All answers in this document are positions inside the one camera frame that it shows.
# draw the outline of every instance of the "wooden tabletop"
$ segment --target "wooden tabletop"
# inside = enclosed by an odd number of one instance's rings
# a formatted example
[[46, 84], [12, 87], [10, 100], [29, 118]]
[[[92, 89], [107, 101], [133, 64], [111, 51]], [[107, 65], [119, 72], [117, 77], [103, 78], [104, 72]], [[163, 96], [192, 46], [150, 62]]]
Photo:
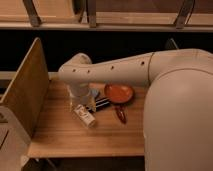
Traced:
[[[103, 84], [92, 84], [101, 91]], [[32, 158], [143, 156], [143, 104], [146, 90], [134, 87], [124, 105], [127, 124], [117, 118], [113, 105], [96, 113], [97, 125], [87, 128], [70, 111], [66, 85], [52, 80], [29, 147]]]

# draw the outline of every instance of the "orange plate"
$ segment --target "orange plate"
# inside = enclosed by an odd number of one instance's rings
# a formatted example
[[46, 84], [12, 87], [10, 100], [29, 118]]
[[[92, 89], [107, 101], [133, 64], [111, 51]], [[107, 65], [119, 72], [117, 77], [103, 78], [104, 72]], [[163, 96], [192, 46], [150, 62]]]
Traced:
[[133, 97], [134, 91], [130, 86], [106, 84], [104, 93], [112, 103], [122, 104]]

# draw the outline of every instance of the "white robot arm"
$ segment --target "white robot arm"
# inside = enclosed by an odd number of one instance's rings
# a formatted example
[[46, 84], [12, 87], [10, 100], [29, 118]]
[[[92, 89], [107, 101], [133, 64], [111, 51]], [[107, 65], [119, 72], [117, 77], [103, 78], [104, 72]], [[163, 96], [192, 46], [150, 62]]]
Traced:
[[59, 78], [82, 104], [90, 82], [150, 86], [144, 106], [147, 171], [213, 170], [213, 54], [172, 50], [99, 64], [77, 54], [60, 67]]

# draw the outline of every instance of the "spoon handle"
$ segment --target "spoon handle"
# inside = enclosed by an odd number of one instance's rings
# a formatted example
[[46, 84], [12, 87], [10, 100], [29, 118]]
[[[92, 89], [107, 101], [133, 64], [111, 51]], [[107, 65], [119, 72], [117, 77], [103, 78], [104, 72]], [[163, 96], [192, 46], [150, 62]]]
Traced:
[[116, 105], [115, 111], [116, 111], [116, 114], [117, 114], [118, 118], [120, 119], [121, 123], [126, 124], [126, 116], [125, 116], [123, 108], [119, 105]]

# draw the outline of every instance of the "wood grain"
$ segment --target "wood grain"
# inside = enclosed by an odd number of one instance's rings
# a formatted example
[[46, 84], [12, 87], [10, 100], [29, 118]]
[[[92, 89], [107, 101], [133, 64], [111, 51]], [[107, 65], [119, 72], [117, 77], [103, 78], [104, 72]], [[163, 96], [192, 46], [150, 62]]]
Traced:
[[48, 84], [41, 41], [37, 38], [0, 101], [0, 112], [21, 136], [24, 132], [33, 135]]
[[[173, 25], [178, 13], [97, 12], [99, 24]], [[213, 14], [192, 14], [188, 25], [212, 26]]]
[[[77, 22], [83, 12], [74, 12], [71, 0], [33, 0], [42, 22]], [[0, 21], [28, 21], [24, 4], [20, 0], [0, 1]]]
[[[103, 84], [92, 84], [103, 94]], [[43, 157], [142, 156], [143, 103], [146, 90], [134, 88], [134, 99], [124, 106], [127, 124], [118, 120], [113, 106], [94, 114], [97, 125], [87, 128], [70, 112], [66, 85], [50, 83], [28, 155]]]

